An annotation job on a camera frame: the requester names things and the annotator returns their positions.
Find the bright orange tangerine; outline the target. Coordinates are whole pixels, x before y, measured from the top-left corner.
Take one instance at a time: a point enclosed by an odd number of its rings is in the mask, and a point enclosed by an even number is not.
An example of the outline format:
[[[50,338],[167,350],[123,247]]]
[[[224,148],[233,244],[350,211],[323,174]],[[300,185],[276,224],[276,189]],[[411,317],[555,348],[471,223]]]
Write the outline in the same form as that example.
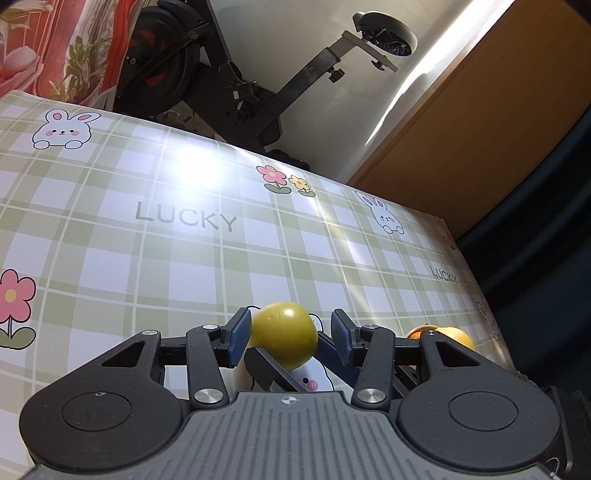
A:
[[[407,334],[407,338],[408,339],[412,339],[412,340],[418,340],[423,332],[430,332],[430,331],[436,331],[438,329],[438,326],[436,325],[421,325],[418,327],[413,328],[408,334]]]

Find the yellow-green apple far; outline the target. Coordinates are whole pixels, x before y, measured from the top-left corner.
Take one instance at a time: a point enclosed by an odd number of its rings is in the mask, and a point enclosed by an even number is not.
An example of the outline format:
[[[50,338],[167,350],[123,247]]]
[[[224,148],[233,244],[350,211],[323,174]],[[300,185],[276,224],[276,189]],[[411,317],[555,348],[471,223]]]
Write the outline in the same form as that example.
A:
[[[263,348],[284,369],[294,370],[315,354],[318,330],[304,307],[276,302],[252,316],[249,345]]]

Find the dark teal curtain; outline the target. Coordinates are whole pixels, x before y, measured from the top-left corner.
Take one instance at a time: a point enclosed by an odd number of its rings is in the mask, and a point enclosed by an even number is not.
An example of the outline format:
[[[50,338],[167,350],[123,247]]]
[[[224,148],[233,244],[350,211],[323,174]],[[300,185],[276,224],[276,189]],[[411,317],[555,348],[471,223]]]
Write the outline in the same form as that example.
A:
[[[590,392],[590,115],[457,241],[518,371]]]

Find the black exercise bike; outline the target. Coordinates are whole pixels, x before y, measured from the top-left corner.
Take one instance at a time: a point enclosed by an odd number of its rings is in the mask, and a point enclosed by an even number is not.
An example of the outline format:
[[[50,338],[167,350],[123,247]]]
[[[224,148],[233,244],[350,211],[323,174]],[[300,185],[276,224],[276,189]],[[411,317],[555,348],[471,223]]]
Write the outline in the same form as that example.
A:
[[[391,56],[408,57],[418,47],[412,30],[379,11],[353,16],[356,30],[342,33],[301,68],[278,92],[246,80],[231,60],[211,3],[159,1],[141,9],[121,68],[113,109],[154,120],[185,103],[229,144],[308,169],[308,163],[273,148],[283,130],[280,115],[322,76],[344,76],[342,57],[360,48],[379,70],[398,68]]]

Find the wooden panel door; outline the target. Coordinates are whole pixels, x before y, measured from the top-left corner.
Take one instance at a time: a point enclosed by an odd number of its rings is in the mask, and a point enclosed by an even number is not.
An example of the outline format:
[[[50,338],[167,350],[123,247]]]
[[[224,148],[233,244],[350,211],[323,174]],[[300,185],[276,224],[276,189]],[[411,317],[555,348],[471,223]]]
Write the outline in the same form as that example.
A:
[[[455,60],[349,185],[475,225],[554,149],[590,102],[586,1],[517,1]]]

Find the red printed backdrop curtain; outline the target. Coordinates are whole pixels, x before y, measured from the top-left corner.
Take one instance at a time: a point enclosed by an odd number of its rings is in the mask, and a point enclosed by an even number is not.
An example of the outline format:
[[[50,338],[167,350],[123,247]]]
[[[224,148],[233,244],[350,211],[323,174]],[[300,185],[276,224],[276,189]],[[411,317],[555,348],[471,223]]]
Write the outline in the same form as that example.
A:
[[[10,1],[1,12],[1,94],[111,111],[140,1]]]

